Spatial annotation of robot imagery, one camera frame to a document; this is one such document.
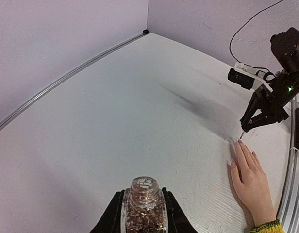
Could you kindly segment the mannequin hand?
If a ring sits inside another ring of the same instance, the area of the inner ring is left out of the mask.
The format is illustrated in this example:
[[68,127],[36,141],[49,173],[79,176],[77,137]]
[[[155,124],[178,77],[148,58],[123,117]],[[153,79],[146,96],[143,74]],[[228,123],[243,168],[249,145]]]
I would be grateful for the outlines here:
[[267,175],[256,153],[241,140],[234,148],[237,161],[231,161],[230,173],[236,195],[250,211],[256,227],[277,220]]

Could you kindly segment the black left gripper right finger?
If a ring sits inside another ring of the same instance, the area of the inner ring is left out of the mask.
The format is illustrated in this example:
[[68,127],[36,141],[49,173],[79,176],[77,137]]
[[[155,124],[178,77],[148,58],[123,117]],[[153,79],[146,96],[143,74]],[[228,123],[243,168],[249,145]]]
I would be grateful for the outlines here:
[[171,191],[164,187],[162,192],[166,202],[169,233],[197,233],[184,214],[179,203]]

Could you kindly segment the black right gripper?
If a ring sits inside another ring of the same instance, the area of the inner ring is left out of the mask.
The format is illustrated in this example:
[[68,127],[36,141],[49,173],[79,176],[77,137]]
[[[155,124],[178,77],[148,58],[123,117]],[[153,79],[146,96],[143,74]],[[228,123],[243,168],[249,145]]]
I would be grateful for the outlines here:
[[249,132],[253,128],[286,120],[289,115],[284,106],[299,92],[299,71],[268,75],[270,92],[264,85],[253,92],[247,109],[241,118],[241,128]]

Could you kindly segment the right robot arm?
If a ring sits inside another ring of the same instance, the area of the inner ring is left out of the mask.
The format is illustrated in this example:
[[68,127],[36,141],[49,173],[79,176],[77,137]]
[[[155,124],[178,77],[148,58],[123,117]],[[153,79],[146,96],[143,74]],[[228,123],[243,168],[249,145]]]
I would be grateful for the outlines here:
[[271,51],[283,67],[270,86],[272,92],[260,86],[253,92],[248,107],[240,119],[241,128],[253,128],[286,120],[289,115],[284,106],[299,92],[299,31],[290,28],[273,35]]

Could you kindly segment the rainbow sleeve forearm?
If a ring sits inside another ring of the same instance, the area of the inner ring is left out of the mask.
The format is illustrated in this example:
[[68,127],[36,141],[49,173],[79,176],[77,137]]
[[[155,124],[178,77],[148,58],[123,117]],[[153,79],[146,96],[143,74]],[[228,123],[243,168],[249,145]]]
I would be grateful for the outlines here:
[[280,221],[277,219],[275,221],[262,224],[258,227],[253,227],[250,233],[284,233]]

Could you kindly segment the glitter nail polish bottle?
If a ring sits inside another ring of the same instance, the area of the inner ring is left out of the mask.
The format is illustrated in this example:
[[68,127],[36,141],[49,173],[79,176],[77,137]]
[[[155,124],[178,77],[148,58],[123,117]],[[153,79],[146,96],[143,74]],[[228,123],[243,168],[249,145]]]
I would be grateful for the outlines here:
[[165,198],[154,178],[137,177],[124,191],[120,231],[122,233],[168,232]]

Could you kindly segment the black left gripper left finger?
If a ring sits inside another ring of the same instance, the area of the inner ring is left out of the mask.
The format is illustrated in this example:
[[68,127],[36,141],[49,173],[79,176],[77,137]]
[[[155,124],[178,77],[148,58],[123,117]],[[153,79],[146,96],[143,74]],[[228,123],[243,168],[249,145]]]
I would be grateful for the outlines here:
[[124,190],[114,194],[101,218],[90,233],[120,233],[121,232],[121,207]]

